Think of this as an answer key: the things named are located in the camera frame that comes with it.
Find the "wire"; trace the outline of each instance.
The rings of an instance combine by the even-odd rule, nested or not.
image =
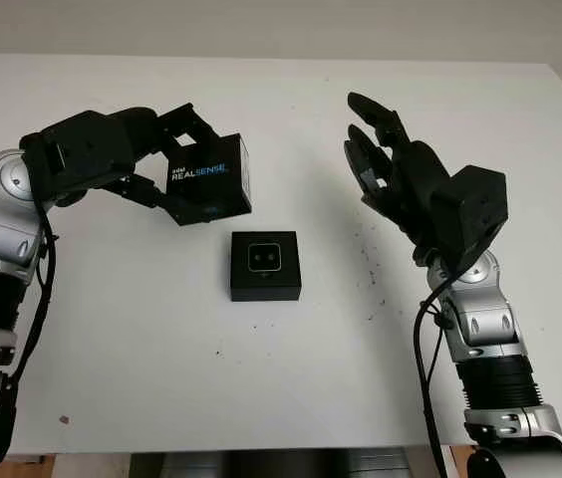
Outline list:
[[[438,338],[436,339],[436,347],[433,350],[431,365],[429,366],[429,371],[427,372],[427,388],[431,386],[431,375],[433,374],[433,368],[436,366],[436,359],[438,359],[438,351],[440,350],[441,342],[442,342],[442,328],[438,327]]]
[[[44,287],[44,281],[42,280],[42,272],[40,271],[40,261],[38,261],[37,265],[35,266],[35,275],[38,278],[38,283],[40,287]]]
[[[24,373],[24,368],[29,360],[29,357],[33,353],[33,349],[40,339],[40,334],[42,333],[42,326],[46,319],[46,315],[49,311],[49,304],[51,303],[51,294],[53,293],[53,280],[55,279],[55,265],[56,265],[56,250],[55,241],[56,236],[53,235],[53,229],[51,228],[51,223],[44,210],[42,201],[36,196],[35,192],[33,194],[33,202],[35,208],[40,216],[40,222],[42,225],[42,231],[44,233],[44,240],[47,247],[47,268],[46,268],[46,281],[42,281],[42,273],[40,272],[40,263],[36,266],[36,275],[38,281],[40,282],[40,288],[42,289],[42,294],[40,296],[40,302],[38,302],[38,307],[35,311],[35,316],[33,318],[33,323],[31,324],[31,330],[29,331],[29,337],[26,340],[24,349],[22,350],[22,356],[20,357],[20,362],[17,368],[10,377],[12,384],[17,384]]]
[[[428,309],[433,306],[433,301],[442,294],[442,292],[451,285],[451,283],[461,274],[454,274],[445,281],[443,281],[438,287],[436,287],[427,298],[422,301],[419,312],[414,320],[414,355],[417,362],[417,371],[419,372],[419,381],[421,382],[421,395],[422,395],[422,413],[424,415],[425,425],[427,427],[427,436],[429,438],[429,446],[431,447],[431,453],[433,455],[433,460],[440,474],[440,478],[447,478],[447,471],[444,467],[444,460],[442,458],[442,450],[440,448],[440,439],[438,438],[438,429],[433,418],[433,408],[431,406],[431,397],[429,396],[429,386],[427,377],[424,372],[424,364],[422,362],[422,352],[421,352],[421,324],[425,313]]]

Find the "gray wall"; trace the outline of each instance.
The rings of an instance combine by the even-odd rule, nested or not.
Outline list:
[[[535,62],[562,77],[562,0],[3,0],[0,52]]]

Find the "black robot arm segment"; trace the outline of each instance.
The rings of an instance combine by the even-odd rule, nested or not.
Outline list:
[[[180,145],[177,138],[184,134],[195,145]],[[102,188],[147,207],[162,207],[177,223],[191,224],[250,212],[237,173],[238,156],[245,149],[233,138],[220,137],[187,104],[160,117],[148,108],[111,115],[83,112],[24,136],[20,147],[33,190],[42,201],[68,206],[88,189]],[[193,187],[178,188],[169,181],[163,193],[154,181],[135,174],[136,163],[157,152],[165,155],[169,170],[188,167],[219,174]],[[194,193],[182,193],[190,189]]]
[[[438,299],[443,328],[462,380],[465,428],[480,448],[470,477],[562,478],[562,430],[544,404],[518,321],[499,288],[500,267],[487,250],[507,219],[504,175],[467,166],[450,176],[425,143],[410,141],[396,112],[351,93],[348,104],[375,129],[380,146],[356,126],[344,149],[363,201],[395,222],[415,243],[414,258],[428,268],[433,292],[415,321],[415,354],[429,441],[446,476],[420,354],[427,307]]]

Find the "white table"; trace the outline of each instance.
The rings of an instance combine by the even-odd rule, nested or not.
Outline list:
[[[85,109],[192,101],[219,133],[243,134],[253,202],[184,228],[104,191],[52,211],[55,295],[11,452],[426,441],[411,345],[424,271],[359,200],[342,151],[350,90],[397,109],[451,172],[507,173],[510,220],[493,251],[562,421],[562,83],[546,66],[0,56],[0,149]],[[161,157],[140,166],[162,185],[164,171]],[[297,231],[298,303],[230,302],[235,230]],[[434,336],[427,327],[427,356]],[[442,440],[467,441],[444,346],[432,390]]]

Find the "black box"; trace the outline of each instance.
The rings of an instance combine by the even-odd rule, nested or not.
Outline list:
[[[296,232],[233,232],[230,294],[233,302],[296,301],[301,270]]]
[[[251,212],[248,152],[241,135],[184,146],[168,162],[166,195],[183,199],[170,213],[179,225]]]

